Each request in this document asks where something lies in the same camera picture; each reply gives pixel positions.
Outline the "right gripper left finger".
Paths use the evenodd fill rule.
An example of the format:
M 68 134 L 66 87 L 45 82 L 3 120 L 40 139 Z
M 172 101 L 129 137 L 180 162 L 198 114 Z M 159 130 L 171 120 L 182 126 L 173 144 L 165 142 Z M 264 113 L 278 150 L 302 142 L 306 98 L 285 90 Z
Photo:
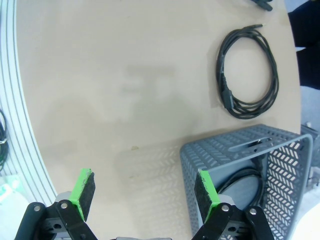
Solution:
M 16 240 L 96 240 L 87 225 L 96 189 L 95 174 L 83 168 L 72 191 L 59 194 L 54 203 L 30 203 L 18 227 Z

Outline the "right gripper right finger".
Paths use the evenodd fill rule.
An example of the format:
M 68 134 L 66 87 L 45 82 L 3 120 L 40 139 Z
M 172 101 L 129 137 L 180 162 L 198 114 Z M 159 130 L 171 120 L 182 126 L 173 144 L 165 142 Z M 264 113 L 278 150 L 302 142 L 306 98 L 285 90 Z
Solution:
M 207 170 L 199 170 L 194 193 L 203 225 L 194 240 L 273 240 L 274 236 L 259 206 L 241 210 L 234 203 L 222 202 Z

